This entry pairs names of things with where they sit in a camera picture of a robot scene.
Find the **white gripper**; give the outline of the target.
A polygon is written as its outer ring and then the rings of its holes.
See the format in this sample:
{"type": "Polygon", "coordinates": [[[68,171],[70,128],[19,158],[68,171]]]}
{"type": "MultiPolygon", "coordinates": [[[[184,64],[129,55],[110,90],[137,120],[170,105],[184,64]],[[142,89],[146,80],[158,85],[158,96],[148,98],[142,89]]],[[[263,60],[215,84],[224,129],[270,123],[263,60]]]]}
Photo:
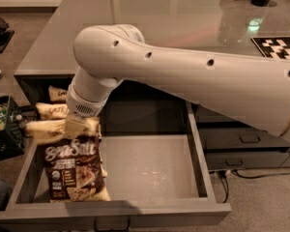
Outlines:
{"type": "Polygon", "coordinates": [[[88,131],[87,122],[82,117],[98,116],[105,106],[106,101],[86,101],[81,98],[70,85],[66,104],[69,111],[73,114],[68,114],[66,117],[64,137],[74,139],[88,131]]]}

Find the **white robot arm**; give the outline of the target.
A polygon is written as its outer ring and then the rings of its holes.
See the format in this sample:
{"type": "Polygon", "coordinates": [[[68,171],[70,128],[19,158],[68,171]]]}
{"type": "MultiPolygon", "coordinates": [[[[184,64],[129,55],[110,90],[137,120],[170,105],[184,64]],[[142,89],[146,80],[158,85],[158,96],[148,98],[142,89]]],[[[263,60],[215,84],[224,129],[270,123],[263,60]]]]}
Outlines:
{"type": "Polygon", "coordinates": [[[290,60],[148,45],[128,24],[83,29],[70,112],[98,115],[123,81],[147,84],[290,142],[290,60]]]}

